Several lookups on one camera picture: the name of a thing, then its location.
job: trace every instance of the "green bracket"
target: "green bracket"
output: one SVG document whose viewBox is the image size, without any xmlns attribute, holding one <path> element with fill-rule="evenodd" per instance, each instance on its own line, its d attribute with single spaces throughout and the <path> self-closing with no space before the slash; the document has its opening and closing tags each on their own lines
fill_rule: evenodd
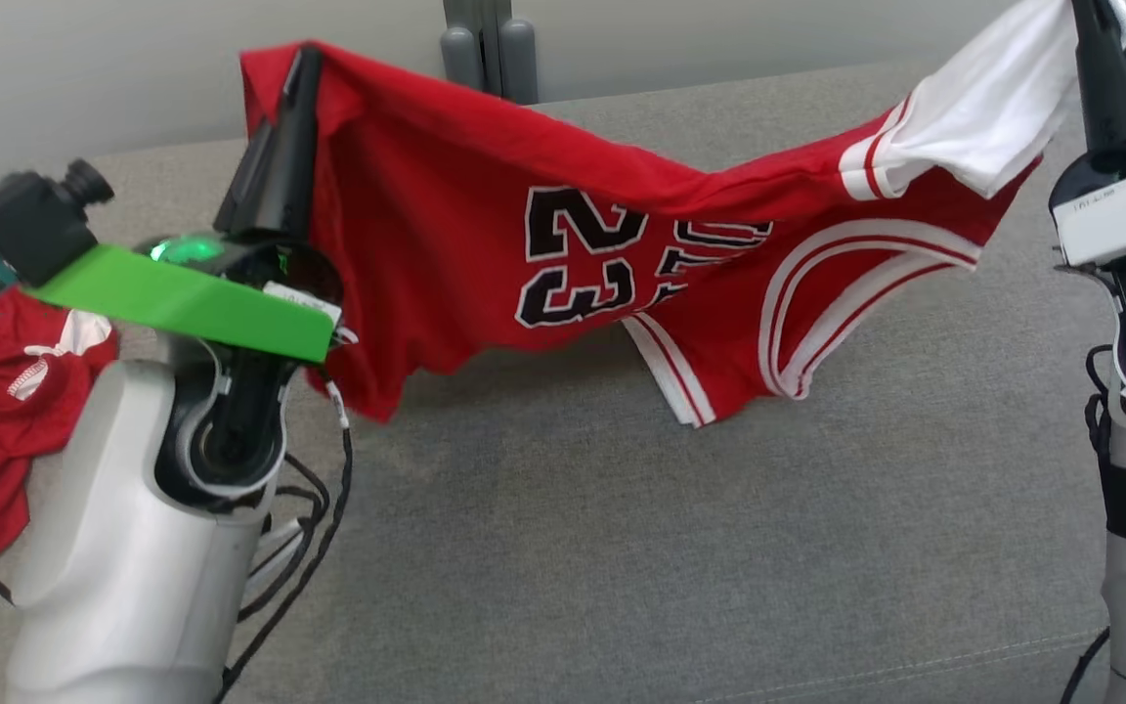
<svg viewBox="0 0 1126 704">
<path fill-rule="evenodd" d="M 307 362 L 323 362 L 332 338 L 331 318 L 312 308 L 107 244 L 26 293 L 55 306 Z"/>
</svg>

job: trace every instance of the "gray couch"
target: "gray couch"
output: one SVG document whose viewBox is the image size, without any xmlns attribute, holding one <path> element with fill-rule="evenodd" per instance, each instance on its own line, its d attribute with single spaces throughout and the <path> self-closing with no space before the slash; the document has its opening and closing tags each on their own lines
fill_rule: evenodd
<svg viewBox="0 0 1126 704">
<path fill-rule="evenodd" d="M 718 169 L 878 115 L 932 68 L 540 108 Z M 617 329 L 417 375 L 392 424 L 358 424 L 347 523 L 233 703 L 1057 701 L 1107 624 L 1081 362 L 1112 317 L 1098 286 L 1051 270 L 1045 206 L 1081 151 L 1072 122 L 980 271 L 891 300 L 807 401 L 681 427 Z M 119 191 L 98 235 L 205 226 L 239 154 L 96 159 Z M 151 341 L 128 330 L 124 356 Z M 321 398 L 298 394 L 289 431 L 336 480 Z M 56 469 L 41 460 L 32 491 Z M 0 605 L 0 699 L 14 630 Z M 1100 701 L 1107 665 L 1078 704 Z"/>
</svg>

